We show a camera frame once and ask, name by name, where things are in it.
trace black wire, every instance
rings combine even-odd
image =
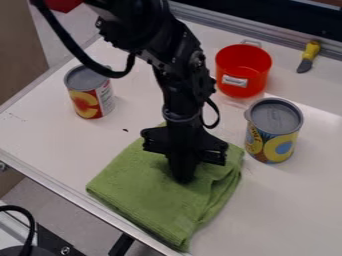
[[[15,206],[15,205],[0,206],[0,212],[7,212],[7,211],[20,212],[21,214],[25,215],[26,218],[29,220],[30,231],[25,241],[25,244],[23,246],[23,249],[21,250],[18,256],[30,256],[31,250],[32,250],[32,242],[34,238],[34,231],[35,231],[35,226],[36,226],[36,223],[34,221],[32,214],[28,210],[21,208],[19,206]]]
[[[51,28],[58,35],[65,47],[87,68],[94,72],[110,77],[110,78],[122,78],[127,75],[133,68],[135,63],[135,54],[130,53],[127,58],[126,69],[124,71],[112,71],[109,68],[97,63],[91,59],[83,49],[75,42],[75,40],[69,35],[69,33],[62,27],[50,9],[47,7],[45,0],[32,0],[32,3],[37,7],[40,13],[45,17]]]
[[[201,114],[201,122],[202,122],[202,124],[203,124],[203,126],[204,126],[205,128],[207,128],[207,129],[214,129],[214,128],[220,123],[220,120],[221,120],[220,110],[219,110],[219,108],[216,106],[216,104],[215,104],[210,98],[207,100],[207,103],[208,103],[208,105],[209,105],[210,107],[213,108],[213,110],[214,110],[215,113],[217,114],[217,119],[216,119],[216,121],[215,121],[213,124],[208,125],[208,124],[206,124],[206,123],[204,122],[203,113],[202,113],[202,114]]]

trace metal can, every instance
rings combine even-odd
[[[64,83],[79,116],[96,119],[114,109],[114,96],[109,78],[81,65],[66,74]]]
[[[293,154],[304,121],[297,106],[287,100],[265,98],[251,105],[245,118],[245,146],[251,156],[263,163],[279,163]]]

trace green cloth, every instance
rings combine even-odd
[[[164,155],[128,146],[88,185],[87,191],[115,212],[187,251],[193,233],[226,204],[240,181],[244,151],[230,144],[226,166],[201,163],[195,179],[176,183]]]

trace knife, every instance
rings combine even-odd
[[[308,72],[312,67],[312,62],[321,50],[321,44],[318,41],[311,41],[306,45],[305,51],[302,55],[302,62],[297,68],[297,73]]]

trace black robotic arm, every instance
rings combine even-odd
[[[228,144],[204,127],[219,123],[219,111],[210,100],[215,80],[209,75],[200,42],[169,10],[167,0],[85,0],[99,14],[96,26],[104,40],[129,52],[125,71],[114,72],[92,61],[60,26],[43,0],[35,4],[67,48],[88,68],[108,77],[130,72],[135,56],[153,66],[163,92],[166,127],[144,129],[144,150],[164,154],[174,178],[190,182],[201,161],[224,165]],[[205,103],[218,114],[206,125]]]

